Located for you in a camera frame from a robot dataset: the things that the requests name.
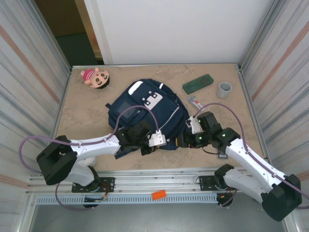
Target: backpack strap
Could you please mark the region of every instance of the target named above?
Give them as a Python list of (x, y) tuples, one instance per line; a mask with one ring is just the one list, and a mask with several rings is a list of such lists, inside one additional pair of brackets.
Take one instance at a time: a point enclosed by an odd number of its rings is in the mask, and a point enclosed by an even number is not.
[(106, 103), (106, 105), (105, 105), (107, 108), (111, 108), (111, 104), (109, 104), (109, 103)]

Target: green block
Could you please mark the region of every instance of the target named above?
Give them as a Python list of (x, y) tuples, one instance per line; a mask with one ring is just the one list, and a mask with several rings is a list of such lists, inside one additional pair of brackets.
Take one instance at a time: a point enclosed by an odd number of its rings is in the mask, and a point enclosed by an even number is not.
[(201, 76), (193, 81), (185, 83), (183, 89), (187, 94), (193, 93), (213, 83), (213, 79), (209, 74)]

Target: gray cup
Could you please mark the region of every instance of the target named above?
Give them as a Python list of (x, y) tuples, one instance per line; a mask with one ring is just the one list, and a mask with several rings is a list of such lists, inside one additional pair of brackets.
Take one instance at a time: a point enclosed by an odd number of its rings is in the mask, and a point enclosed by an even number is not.
[(232, 90), (232, 85), (226, 81), (221, 82), (219, 84), (219, 88), (217, 89), (217, 96), (219, 98), (227, 98)]

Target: orange object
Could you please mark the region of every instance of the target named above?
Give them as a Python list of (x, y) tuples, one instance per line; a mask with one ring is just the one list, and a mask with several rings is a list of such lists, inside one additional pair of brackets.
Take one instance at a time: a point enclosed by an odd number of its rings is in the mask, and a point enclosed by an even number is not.
[(166, 192), (165, 192), (165, 190), (161, 190), (161, 191), (158, 191), (158, 192), (154, 192), (151, 195), (153, 197), (153, 201), (155, 201), (155, 200), (158, 200), (158, 199), (161, 199), (161, 198), (165, 198)]

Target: navy backpack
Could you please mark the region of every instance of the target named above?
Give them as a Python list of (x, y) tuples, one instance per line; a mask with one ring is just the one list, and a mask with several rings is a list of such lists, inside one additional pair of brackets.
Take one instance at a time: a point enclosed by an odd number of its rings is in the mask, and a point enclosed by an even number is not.
[[(133, 105), (144, 105), (152, 111), (158, 122), (159, 128), (165, 135), (167, 144), (160, 149), (175, 150), (177, 146), (175, 139), (182, 133), (188, 131), (185, 121), (189, 114), (181, 100), (173, 91), (153, 79), (141, 79), (133, 82), (113, 104), (106, 104), (109, 108), (109, 125), (115, 128), (118, 116)], [(155, 133), (155, 122), (150, 113), (143, 108), (134, 108), (127, 111), (119, 121), (119, 128), (133, 127), (140, 121), (149, 122)], [(126, 155), (121, 152), (115, 155), (116, 159)]]

